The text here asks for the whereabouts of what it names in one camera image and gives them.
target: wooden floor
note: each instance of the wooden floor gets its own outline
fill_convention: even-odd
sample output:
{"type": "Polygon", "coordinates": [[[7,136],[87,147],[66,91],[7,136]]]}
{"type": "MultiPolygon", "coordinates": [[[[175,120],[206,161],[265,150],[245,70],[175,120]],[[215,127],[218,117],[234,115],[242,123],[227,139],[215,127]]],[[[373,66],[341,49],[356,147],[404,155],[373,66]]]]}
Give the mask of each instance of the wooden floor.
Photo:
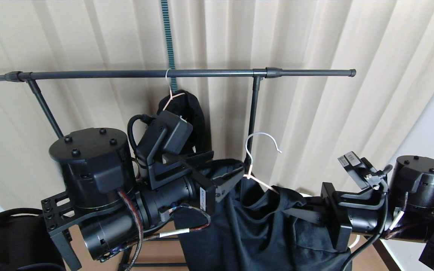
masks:
{"type": "MultiPolygon", "coordinates": [[[[174,230],[174,224],[171,222],[166,225],[162,231],[174,230]]],[[[73,226],[70,228],[71,237],[73,241],[71,245],[73,246],[76,254],[78,255],[79,260],[81,261],[81,265],[83,266],[80,270],[82,271],[117,271],[118,263],[122,257],[122,253],[113,257],[112,259],[100,263],[98,261],[92,260],[88,250],[85,247],[85,243],[83,242],[83,238],[81,237],[81,233],[79,232],[79,228],[77,226],[73,226]]],[[[350,239],[350,242],[355,240],[355,236],[353,235],[350,239]]],[[[365,242],[364,238],[361,238],[358,245],[355,247],[359,247],[365,242]]],[[[142,251],[138,256],[138,261],[141,263],[150,263],[150,262],[184,262],[185,258],[183,256],[182,248],[180,247],[180,243],[176,241],[167,241],[167,242],[145,242],[142,247],[142,251]]],[[[140,267],[134,268],[135,271],[188,271],[187,267],[140,267]]],[[[365,251],[363,251],[360,255],[358,255],[353,261],[353,270],[354,271],[385,271],[388,270],[384,265],[383,261],[377,254],[374,247],[369,247],[365,251]]]]}

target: sticker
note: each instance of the sticker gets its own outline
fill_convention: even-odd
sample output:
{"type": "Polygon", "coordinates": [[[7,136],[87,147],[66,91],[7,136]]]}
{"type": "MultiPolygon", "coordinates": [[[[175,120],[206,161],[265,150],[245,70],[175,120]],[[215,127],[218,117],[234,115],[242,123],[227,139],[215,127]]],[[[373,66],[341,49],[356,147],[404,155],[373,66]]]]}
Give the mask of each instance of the sticker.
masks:
{"type": "Polygon", "coordinates": [[[341,156],[340,158],[338,158],[338,160],[339,160],[339,163],[341,163],[341,165],[342,165],[343,167],[349,165],[348,160],[346,160],[346,158],[344,157],[344,155],[341,156]]]}
{"type": "Polygon", "coordinates": [[[352,166],[359,165],[361,162],[359,161],[359,158],[356,157],[355,153],[350,151],[346,153],[344,156],[348,159],[349,163],[352,166]]]}
{"type": "Polygon", "coordinates": [[[200,187],[200,209],[205,212],[205,190],[200,187]]]}

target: black screw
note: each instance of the black screw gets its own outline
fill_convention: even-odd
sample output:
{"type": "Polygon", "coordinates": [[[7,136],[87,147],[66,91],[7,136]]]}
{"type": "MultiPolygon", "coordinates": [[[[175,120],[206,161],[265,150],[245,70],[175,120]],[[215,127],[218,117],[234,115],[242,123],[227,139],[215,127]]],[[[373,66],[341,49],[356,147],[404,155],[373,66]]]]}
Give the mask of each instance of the black screw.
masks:
{"type": "Polygon", "coordinates": [[[81,154],[81,152],[79,152],[79,149],[72,149],[71,150],[71,155],[72,156],[78,156],[80,154],[81,154]]]}

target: curtain fold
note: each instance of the curtain fold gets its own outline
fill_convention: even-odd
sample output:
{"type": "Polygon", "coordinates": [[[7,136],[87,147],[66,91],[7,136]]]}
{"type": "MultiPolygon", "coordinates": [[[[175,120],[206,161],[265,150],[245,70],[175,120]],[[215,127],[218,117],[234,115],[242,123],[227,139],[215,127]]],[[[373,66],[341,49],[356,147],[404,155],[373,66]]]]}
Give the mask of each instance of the curtain fold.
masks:
{"type": "MultiPolygon", "coordinates": [[[[255,131],[261,180],[310,194],[356,190],[336,160],[348,151],[382,168],[434,93],[434,1],[169,1],[178,69],[356,69],[348,77],[264,79],[255,131]]],[[[166,69],[159,1],[0,2],[0,74],[166,69]]],[[[39,81],[64,134],[125,131],[152,114],[165,79],[39,81]]],[[[216,158],[243,158],[251,78],[179,78],[198,97],[216,158]]],[[[135,125],[135,137],[143,125],[135,125]]],[[[26,84],[0,82],[0,205],[38,207],[64,190],[56,140],[26,84]]]]}

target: wire hanger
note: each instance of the wire hanger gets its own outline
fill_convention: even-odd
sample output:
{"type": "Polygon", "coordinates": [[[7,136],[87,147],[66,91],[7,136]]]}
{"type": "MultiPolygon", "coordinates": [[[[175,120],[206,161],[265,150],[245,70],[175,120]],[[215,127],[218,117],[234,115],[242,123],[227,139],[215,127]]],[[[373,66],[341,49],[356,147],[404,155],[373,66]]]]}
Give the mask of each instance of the wire hanger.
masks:
{"type": "Polygon", "coordinates": [[[274,137],[272,137],[272,135],[270,135],[270,134],[268,134],[268,133],[266,133],[266,132],[255,132],[255,133],[253,133],[253,134],[250,134],[250,135],[247,137],[247,139],[246,139],[246,143],[245,143],[246,153],[248,154],[248,156],[249,156],[249,158],[250,158],[250,166],[249,166],[249,172],[248,172],[247,174],[244,174],[244,177],[246,177],[247,179],[255,180],[256,182],[262,184],[263,186],[267,187],[268,189],[270,189],[270,190],[276,192],[277,194],[279,194],[279,192],[278,192],[276,189],[274,189],[274,188],[271,187],[270,185],[266,184],[265,182],[263,182],[263,181],[257,179],[256,177],[252,176],[252,166],[253,166],[253,164],[254,164],[254,159],[252,158],[252,155],[250,154],[250,151],[249,151],[249,149],[247,148],[247,146],[248,146],[248,141],[249,141],[249,139],[250,139],[251,137],[255,136],[256,134],[264,134],[264,135],[270,137],[270,138],[272,139],[272,141],[274,141],[274,146],[276,146],[276,151],[279,151],[279,153],[282,153],[282,151],[279,149],[279,147],[277,147],[277,142],[276,142],[276,140],[274,139],[274,137]]]}
{"type": "Polygon", "coordinates": [[[174,96],[174,93],[172,92],[172,86],[170,85],[170,83],[168,82],[168,79],[167,79],[167,74],[168,74],[169,70],[170,69],[167,69],[167,71],[165,72],[165,81],[167,82],[168,89],[170,90],[170,98],[168,99],[168,101],[165,104],[164,109],[162,111],[165,111],[165,109],[167,109],[167,106],[170,104],[170,101],[172,101],[175,97],[185,95],[185,93],[180,93],[180,94],[177,94],[174,96]]]}

